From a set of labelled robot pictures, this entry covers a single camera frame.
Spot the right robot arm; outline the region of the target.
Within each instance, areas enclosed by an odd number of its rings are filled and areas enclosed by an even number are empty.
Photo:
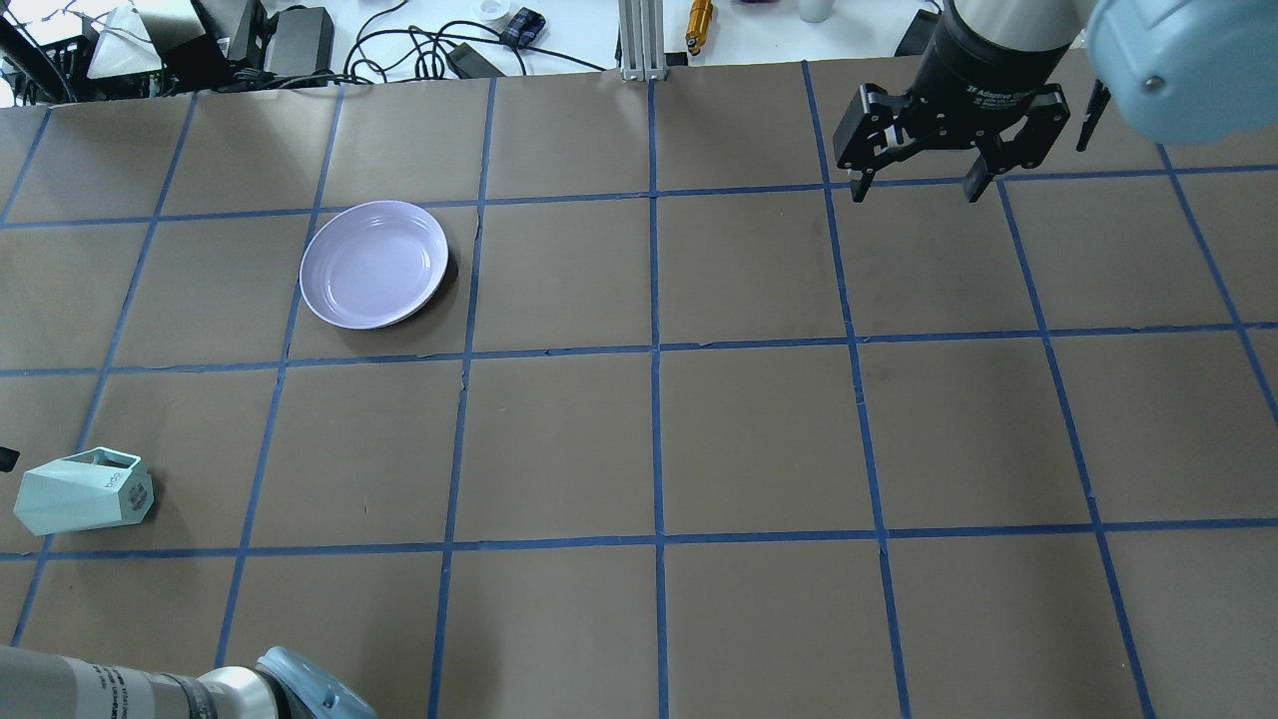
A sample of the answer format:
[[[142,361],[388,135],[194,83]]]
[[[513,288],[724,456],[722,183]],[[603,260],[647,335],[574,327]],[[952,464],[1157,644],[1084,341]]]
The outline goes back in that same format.
[[[1095,80],[1077,149],[1105,109],[1169,146],[1214,143],[1275,123],[1273,1],[944,1],[912,86],[860,86],[835,129],[854,201],[881,169],[975,149],[964,195],[1048,158],[1071,109],[1051,82],[1074,41]]]

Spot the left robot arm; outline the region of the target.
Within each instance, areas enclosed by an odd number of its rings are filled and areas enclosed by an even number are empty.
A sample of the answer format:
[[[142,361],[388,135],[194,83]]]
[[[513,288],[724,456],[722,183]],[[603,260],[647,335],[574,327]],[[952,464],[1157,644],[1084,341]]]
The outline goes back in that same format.
[[[144,458],[92,447],[28,469],[13,513],[32,535],[141,524],[155,504]],[[5,718],[374,718],[323,665],[282,646],[198,677],[3,646]]]

